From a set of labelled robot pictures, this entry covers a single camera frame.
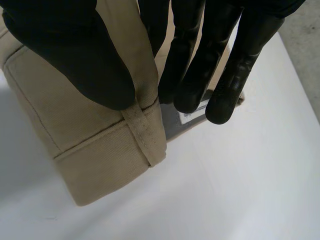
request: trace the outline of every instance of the white label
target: white label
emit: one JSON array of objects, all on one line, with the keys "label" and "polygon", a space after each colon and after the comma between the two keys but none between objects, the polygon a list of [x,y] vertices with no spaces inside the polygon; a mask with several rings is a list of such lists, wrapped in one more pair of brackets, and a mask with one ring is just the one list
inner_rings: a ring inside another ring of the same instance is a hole
[{"label": "white label", "polygon": [[180,118],[181,124],[182,125],[186,124],[186,123],[192,121],[193,119],[196,119],[196,118],[204,115],[206,112],[206,107],[207,107],[208,102],[209,102],[209,99],[200,102],[198,108],[193,113],[179,112],[179,118]]}]

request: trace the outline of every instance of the beige canvas bag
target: beige canvas bag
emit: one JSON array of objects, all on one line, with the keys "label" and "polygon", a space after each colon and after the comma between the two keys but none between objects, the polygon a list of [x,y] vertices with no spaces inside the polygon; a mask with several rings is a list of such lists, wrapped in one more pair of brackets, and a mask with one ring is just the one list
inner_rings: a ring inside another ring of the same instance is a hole
[{"label": "beige canvas bag", "polygon": [[124,111],[82,96],[0,22],[1,68],[79,206],[130,183],[166,152],[158,73],[136,1],[98,0],[97,11],[136,89]]}]

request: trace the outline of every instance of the white table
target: white table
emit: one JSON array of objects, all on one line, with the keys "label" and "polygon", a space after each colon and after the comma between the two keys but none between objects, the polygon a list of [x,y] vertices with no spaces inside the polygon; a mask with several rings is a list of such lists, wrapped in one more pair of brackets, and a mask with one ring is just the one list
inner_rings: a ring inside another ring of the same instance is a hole
[{"label": "white table", "polygon": [[0,239],[319,240],[320,126],[279,35],[225,125],[201,123],[137,180],[76,207],[0,80]]}]

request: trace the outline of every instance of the glove finger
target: glove finger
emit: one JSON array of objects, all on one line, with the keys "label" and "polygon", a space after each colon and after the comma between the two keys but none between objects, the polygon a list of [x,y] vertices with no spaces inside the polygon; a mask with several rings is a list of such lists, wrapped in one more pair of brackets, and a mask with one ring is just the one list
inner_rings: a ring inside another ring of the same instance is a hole
[{"label": "glove finger", "polygon": [[187,71],[204,5],[205,0],[172,0],[175,31],[158,87],[161,103],[173,102],[177,86]]}]

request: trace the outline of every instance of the beige fabric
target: beige fabric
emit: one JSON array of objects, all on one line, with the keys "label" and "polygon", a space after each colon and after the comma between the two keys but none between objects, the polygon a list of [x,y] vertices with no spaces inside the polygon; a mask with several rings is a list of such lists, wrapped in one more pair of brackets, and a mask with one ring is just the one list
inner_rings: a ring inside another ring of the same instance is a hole
[{"label": "beige fabric", "polygon": [[130,183],[166,151],[158,74],[136,1],[98,0],[97,10],[136,89],[135,104],[122,112],[82,96],[6,29],[0,38],[7,81],[79,206]]}]

